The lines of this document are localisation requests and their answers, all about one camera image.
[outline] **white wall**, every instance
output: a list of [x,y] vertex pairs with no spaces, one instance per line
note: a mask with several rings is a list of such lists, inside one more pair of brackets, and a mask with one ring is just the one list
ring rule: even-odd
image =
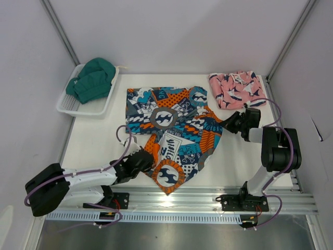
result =
[[59,156],[70,118],[55,106],[73,68],[39,0],[1,2],[0,213],[14,206],[5,250],[22,247],[31,223],[25,183]]
[[[320,0],[272,80],[284,125],[298,131],[306,192],[314,194],[322,225],[333,236],[333,1]],[[319,142],[312,119],[324,141]]]
[[82,63],[129,73],[268,74],[308,0],[54,0]]

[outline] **white plastic basket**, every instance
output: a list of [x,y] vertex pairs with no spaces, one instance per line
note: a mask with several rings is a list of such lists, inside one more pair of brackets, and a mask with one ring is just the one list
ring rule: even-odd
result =
[[114,78],[112,80],[112,87],[108,97],[94,100],[86,104],[81,104],[78,100],[74,98],[74,96],[66,94],[66,88],[69,81],[79,75],[84,65],[85,64],[80,64],[75,67],[57,103],[57,110],[59,112],[66,113],[75,117],[104,119],[114,86],[117,81],[119,67],[116,67],[116,74],[114,75]]

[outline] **white table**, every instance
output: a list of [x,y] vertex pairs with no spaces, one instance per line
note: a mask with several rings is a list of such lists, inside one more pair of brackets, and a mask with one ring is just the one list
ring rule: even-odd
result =
[[[63,168],[84,169],[102,166],[117,159],[124,148],[116,139],[116,129],[125,124],[126,90],[139,87],[201,86],[208,92],[208,105],[220,119],[227,119],[235,111],[221,110],[211,94],[207,75],[204,74],[123,74],[118,76],[111,97],[108,113],[104,120],[76,118],[70,140],[63,159]],[[271,123],[273,114],[269,105],[261,110],[260,126]],[[126,138],[124,129],[119,133]],[[138,143],[144,146],[149,135],[137,135]],[[261,166],[261,144],[245,142],[240,134],[224,130],[221,140],[204,169],[183,184],[187,188],[225,188],[242,186],[251,179]],[[140,173],[136,179],[120,184],[126,187],[157,187],[150,178]],[[290,189],[292,181],[289,174],[278,179],[273,187]]]

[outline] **green cloth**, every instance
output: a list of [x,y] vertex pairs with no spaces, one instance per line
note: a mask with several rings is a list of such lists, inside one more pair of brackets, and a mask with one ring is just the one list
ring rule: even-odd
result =
[[87,62],[78,77],[71,79],[66,94],[74,96],[80,103],[107,97],[111,90],[111,81],[116,68],[103,58]]

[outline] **pink shorts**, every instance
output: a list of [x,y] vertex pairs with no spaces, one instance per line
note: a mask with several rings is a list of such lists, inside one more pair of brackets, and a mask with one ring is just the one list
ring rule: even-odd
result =
[[209,84],[221,109],[241,109],[244,104],[249,107],[266,104],[263,100],[252,102],[257,98],[266,98],[259,78],[253,71],[213,73],[209,75]]

